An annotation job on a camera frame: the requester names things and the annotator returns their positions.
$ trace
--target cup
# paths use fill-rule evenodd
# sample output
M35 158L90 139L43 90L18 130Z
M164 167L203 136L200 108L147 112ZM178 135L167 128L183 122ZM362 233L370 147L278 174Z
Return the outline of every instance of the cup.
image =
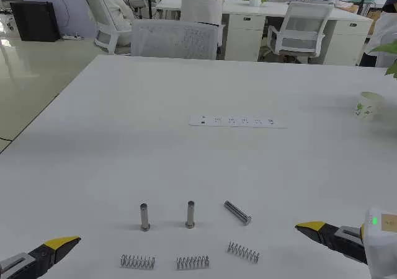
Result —
M377 93L361 92L355 115L360 119L371 121L379 113L384 101L385 98Z

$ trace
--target compression spring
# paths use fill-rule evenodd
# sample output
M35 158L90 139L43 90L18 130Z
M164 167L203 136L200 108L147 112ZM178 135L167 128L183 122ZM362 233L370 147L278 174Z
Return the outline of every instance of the compression spring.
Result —
M208 256L177 257L177 270L195 270L198 268L208 268L210 259Z
M258 263L259 253L251 249L245 248L237 243L229 242L228 252L238 255L243 259L248 259L251 262Z
M124 268L137 268L140 270L152 270L154 268L154 257L143 257L123 254L121 266Z

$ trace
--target floor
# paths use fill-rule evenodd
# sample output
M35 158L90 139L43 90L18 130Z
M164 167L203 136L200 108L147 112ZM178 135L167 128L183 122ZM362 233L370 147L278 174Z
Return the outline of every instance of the floor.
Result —
M0 14L0 152L97 55L92 40L23 42Z

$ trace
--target white power strip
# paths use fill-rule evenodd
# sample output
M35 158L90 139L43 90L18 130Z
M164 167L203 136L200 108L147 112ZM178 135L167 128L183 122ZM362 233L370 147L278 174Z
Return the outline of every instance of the white power strip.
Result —
M64 36L62 36L62 39L64 39L64 40L83 40L84 37L81 37L79 35L76 35L76 36L64 35Z
M214 116L192 115L191 126L219 126L219 127L254 127L254 128L286 128L273 119L249 116Z

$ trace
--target person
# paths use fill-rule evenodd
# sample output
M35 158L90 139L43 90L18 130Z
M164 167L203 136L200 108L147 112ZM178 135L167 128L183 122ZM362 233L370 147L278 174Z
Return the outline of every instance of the person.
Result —
M377 63L377 52L371 52L381 45L382 36L386 33L397 33L397 0L386 0L382 8L382 14L375 23L373 34L368 45L364 49L360 66L375 67Z
M182 0L181 20L221 25L223 0Z
M131 30L132 21L135 19L132 10L125 4L124 0L104 0L110 16L118 31ZM131 38L129 35L122 35L118 39L118 45L129 45Z

